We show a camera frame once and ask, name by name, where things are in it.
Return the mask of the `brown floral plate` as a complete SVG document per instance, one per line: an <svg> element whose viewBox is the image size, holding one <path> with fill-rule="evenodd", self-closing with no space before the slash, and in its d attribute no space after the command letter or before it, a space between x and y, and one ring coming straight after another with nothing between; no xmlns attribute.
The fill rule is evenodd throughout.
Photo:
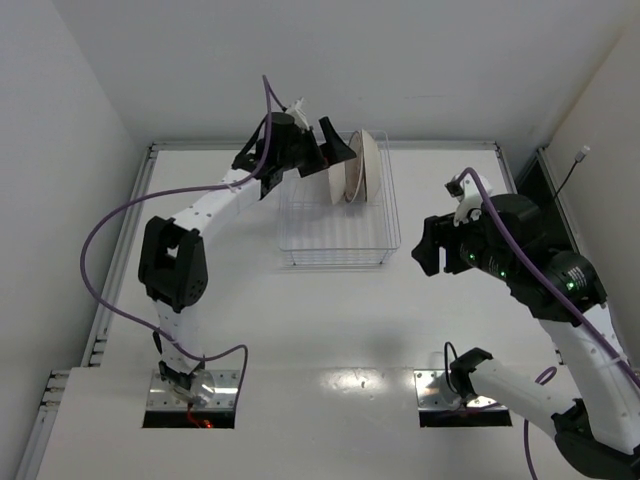
<svg viewBox="0 0 640 480"><path fill-rule="evenodd" d="M362 130L361 135L364 161L365 198L367 202L373 202L381 187L381 154L376 141L368 131Z"/></svg>
<svg viewBox="0 0 640 480"><path fill-rule="evenodd" d="M346 192L346 166L345 162L336 163L328 169L328 185L330 199L333 205L344 199Z"/></svg>

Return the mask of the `grey rimmed sunburst plate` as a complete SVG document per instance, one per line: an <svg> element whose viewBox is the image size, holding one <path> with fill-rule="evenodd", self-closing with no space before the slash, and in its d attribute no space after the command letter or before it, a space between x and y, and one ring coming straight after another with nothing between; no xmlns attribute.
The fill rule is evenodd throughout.
<svg viewBox="0 0 640 480"><path fill-rule="evenodd" d="M347 203L361 201L366 198L365 160L363 131L355 131L350 140L349 148L356 157L345 162L345 192Z"/></svg>

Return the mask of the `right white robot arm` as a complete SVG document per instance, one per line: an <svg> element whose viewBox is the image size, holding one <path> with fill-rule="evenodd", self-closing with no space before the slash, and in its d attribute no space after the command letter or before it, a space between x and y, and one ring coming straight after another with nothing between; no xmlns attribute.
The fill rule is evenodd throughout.
<svg viewBox="0 0 640 480"><path fill-rule="evenodd" d="M555 393L473 348L447 359L443 399L452 407L484 396L537 426L564 459L591 479L639 476L639 378L610 323L588 314L607 301L594 266L551 246L540 208L517 194L461 200L423 223L412 258L427 276L476 269L502 281L558 349L579 391Z"/></svg>

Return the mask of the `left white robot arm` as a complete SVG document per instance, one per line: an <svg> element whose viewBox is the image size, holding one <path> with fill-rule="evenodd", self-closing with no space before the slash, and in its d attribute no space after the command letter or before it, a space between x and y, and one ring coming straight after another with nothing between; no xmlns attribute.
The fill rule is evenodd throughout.
<svg viewBox="0 0 640 480"><path fill-rule="evenodd" d="M154 216L145 226L138 279L159 320L154 336L159 373L188 402L202 403L214 392L194 308L208 284L207 246L225 225L267 196L285 172L306 177L355 158L328 118L319 124L323 143L292 114L274 113L235 156L221 189L169 218Z"/></svg>

